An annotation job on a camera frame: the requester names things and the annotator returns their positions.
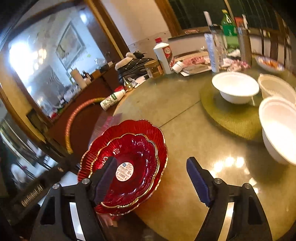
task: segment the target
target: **metal screw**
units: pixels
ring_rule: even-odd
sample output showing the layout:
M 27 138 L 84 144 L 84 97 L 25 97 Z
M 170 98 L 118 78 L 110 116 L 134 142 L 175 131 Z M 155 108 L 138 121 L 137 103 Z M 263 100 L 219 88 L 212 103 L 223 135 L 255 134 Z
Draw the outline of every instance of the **metal screw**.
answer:
M 88 178 L 85 178 L 85 179 L 82 179 L 82 184 L 88 184 L 89 183 L 89 179 Z
M 53 189 L 58 189 L 59 188 L 59 184 L 58 183 L 55 183 L 54 185 L 52 185 L 52 188 Z
M 221 184 L 223 182 L 222 179 L 220 179 L 220 178 L 215 178 L 214 181 L 217 184 Z
M 249 184 L 249 183 L 245 183 L 244 186 L 245 186 L 246 189 L 250 189 L 252 187 L 251 184 Z

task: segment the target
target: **label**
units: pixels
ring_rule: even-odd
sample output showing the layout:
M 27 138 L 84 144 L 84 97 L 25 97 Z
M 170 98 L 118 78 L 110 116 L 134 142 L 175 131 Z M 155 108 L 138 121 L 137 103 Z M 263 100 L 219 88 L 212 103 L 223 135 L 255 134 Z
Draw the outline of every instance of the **label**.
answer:
M 209 52 L 209 58 L 211 62 L 212 71 L 214 73 L 219 73 L 219 58 L 218 58 L 218 51 L 215 46 L 213 35 L 211 34 L 204 34 L 205 41 L 207 43 L 207 49 Z
M 116 98 L 115 94 L 112 94 L 101 102 L 101 106 L 104 110 L 107 110 L 116 102 L 118 102 L 118 99 Z
M 170 49 L 170 46 L 164 47 L 163 52 L 165 54 L 165 57 L 167 59 L 168 65 L 170 66 L 170 70 L 172 71 L 172 67 L 175 65 L 175 59 L 173 56 L 173 53 Z
M 161 68 L 160 65 L 157 67 L 157 69 L 158 69 L 158 72 L 159 72 L 160 74 L 163 74 L 163 69 Z
M 133 174 L 133 165 L 130 162 L 124 162 L 119 165 L 116 170 L 116 178 L 118 181 L 124 182 L 131 178 Z
M 237 36 L 237 30 L 232 25 L 224 25 L 223 26 L 223 33 L 225 36 Z
M 150 78 L 153 78 L 151 70 L 147 69 L 147 74 L 149 75 Z

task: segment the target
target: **framed picture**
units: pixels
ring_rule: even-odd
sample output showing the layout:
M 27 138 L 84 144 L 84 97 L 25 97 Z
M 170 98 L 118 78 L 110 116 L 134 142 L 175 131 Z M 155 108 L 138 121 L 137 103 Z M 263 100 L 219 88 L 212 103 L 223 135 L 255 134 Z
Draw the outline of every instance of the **framed picture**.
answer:
M 83 49 L 84 44 L 70 22 L 66 27 L 56 49 L 56 54 L 65 69 L 68 69 L 71 66 L 71 63 L 78 57 L 79 53 Z

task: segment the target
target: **barcode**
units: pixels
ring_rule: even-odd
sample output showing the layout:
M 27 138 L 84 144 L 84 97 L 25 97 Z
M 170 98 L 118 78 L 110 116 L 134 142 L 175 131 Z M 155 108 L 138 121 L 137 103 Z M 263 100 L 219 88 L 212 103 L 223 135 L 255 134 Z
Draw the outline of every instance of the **barcode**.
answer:
M 121 176 L 122 178 L 125 178 L 125 177 L 126 177 L 125 175 L 123 175 L 123 174 L 121 174 L 121 173 L 119 174 L 119 176 Z

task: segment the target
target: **fur trim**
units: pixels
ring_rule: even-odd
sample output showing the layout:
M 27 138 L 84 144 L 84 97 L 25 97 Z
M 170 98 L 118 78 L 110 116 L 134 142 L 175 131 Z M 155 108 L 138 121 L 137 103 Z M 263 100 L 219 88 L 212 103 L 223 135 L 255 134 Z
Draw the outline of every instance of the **fur trim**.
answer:
M 131 52 L 127 52 L 126 53 L 126 57 L 130 57 L 130 58 L 137 58 L 133 53 Z
M 131 57 L 126 57 L 123 60 L 119 61 L 116 65 L 115 65 L 115 70 L 118 70 L 119 68 L 127 65 L 129 62 L 131 62 L 133 60 L 133 58 Z

